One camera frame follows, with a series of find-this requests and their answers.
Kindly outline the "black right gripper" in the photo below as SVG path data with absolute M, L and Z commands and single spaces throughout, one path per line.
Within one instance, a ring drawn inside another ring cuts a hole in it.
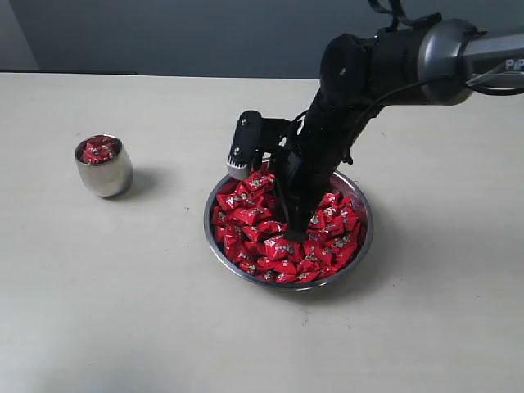
M 343 161 L 364 103 L 332 106 L 316 97 L 305 113 L 301 131 L 275 159 L 276 189 L 287 220 L 284 237 L 303 242 L 307 220 L 316 211 L 329 178 Z

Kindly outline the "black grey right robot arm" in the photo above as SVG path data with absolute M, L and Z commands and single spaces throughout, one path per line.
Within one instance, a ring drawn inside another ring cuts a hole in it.
M 465 20 L 383 32 L 342 34 L 325 48 L 319 89 L 275 178 L 286 239 L 302 242 L 332 173 L 368 122 L 388 106 L 454 106 L 472 92 L 523 91 L 523 32 L 488 33 Z

